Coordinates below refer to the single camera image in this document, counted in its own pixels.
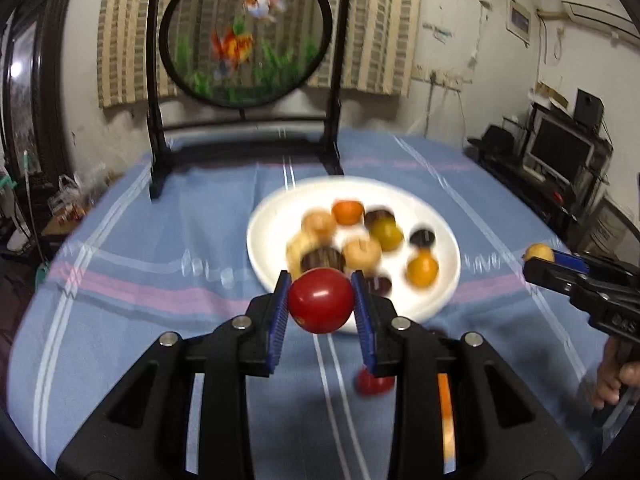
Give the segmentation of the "person right hand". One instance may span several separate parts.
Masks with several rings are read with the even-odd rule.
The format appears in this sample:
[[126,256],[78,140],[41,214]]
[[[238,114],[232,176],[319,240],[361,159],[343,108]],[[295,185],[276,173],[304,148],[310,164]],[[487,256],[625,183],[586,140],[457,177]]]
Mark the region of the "person right hand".
[[592,404],[597,410],[602,410],[606,404],[616,405],[620,400],[620,389],[623,386],[639,387],[639,363],[620,364],[617,359],[618,350],[620,350],[620,341],[609,336],[603,349],[602,361],[597,369],[596,385],[592,393]]

